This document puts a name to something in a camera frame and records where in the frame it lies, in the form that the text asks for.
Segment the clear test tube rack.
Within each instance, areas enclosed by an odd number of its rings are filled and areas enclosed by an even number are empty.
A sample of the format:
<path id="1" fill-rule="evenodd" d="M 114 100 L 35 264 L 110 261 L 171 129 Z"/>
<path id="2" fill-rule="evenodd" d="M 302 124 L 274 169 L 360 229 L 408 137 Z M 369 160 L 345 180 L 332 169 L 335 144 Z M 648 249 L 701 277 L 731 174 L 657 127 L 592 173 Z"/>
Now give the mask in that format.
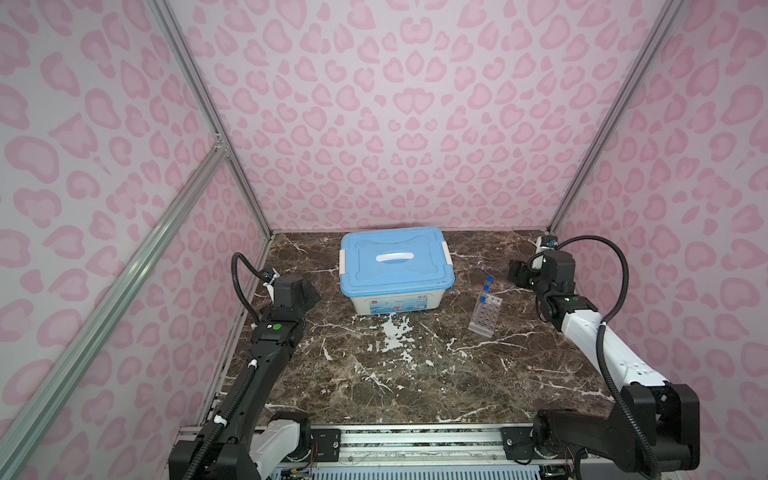
<path id="1" fill-rule="evenodd" d="M 478 300 L 480 295 L 486 296 L 485 304 L 479 303 Z M 488 293 L 482 293 L 480 295 L 472 312 L 468 329 L 483 337 L 491 338 L 494 335 L 497 325 L 502 299 Z"/>

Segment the blue plastic bin lid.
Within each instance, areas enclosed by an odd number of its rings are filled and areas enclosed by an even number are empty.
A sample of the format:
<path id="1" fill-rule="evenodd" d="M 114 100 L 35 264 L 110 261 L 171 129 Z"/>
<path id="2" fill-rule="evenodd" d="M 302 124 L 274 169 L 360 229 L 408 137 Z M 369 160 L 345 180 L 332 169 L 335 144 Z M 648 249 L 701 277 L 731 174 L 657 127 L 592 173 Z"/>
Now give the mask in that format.
<path id="1" fill-rule="evenodd" d="M 447 242 L 436 227 L 349 233 L 339 254 L 340 287 L 349 298 L 447 290 L 455 282 Z"/>

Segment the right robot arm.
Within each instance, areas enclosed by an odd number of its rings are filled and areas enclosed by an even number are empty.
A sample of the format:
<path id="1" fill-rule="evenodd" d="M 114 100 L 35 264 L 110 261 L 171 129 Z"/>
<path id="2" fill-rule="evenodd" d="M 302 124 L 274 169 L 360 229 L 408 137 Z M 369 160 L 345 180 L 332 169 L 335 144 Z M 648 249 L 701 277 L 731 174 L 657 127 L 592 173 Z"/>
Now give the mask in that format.
<path id="1" fill-rule="evenodd" d="M 609 247 L 620 262 L 621 280 L 617 301 L 606 314 L 577 294 L 576 263 L 569 252 L 545 248 L 528 261 L 509 264 L 509 281 L 534 293 L 544 321 L 578 347 L 613 399 L 606 416 L 568 409 L 538 411 L 529 441 L 510 440 L 509 455 L 521 461 L 571 450 L 576 460 L 594 454 L 647 479 L 693 471 L 700 465 L 699 398 L 691 387 L 670 382 L 611 330 L 610 321 L 626 301 L 629 267 L 621 249 Z"/>

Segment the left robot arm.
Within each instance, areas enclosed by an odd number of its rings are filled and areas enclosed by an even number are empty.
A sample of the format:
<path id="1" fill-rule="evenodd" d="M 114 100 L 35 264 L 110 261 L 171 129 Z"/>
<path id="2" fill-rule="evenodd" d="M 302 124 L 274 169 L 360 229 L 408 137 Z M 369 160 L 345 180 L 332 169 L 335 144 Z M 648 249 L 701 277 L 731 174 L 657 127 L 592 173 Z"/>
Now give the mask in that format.
<path id="1" fill-rule="evenodd" d="M 311 282 L 297 275 L 276 278 L 273 289 L 273 303 L 253 331 L 249 362 L 196 437 L 173 447 L 171 479 L 267 479 L 285 458 L 310 455 L 306 413 L 276 413 L 264 431 L 256 431 L 273 386 L 303 338 L 306 313 L 320 300 Z"/>

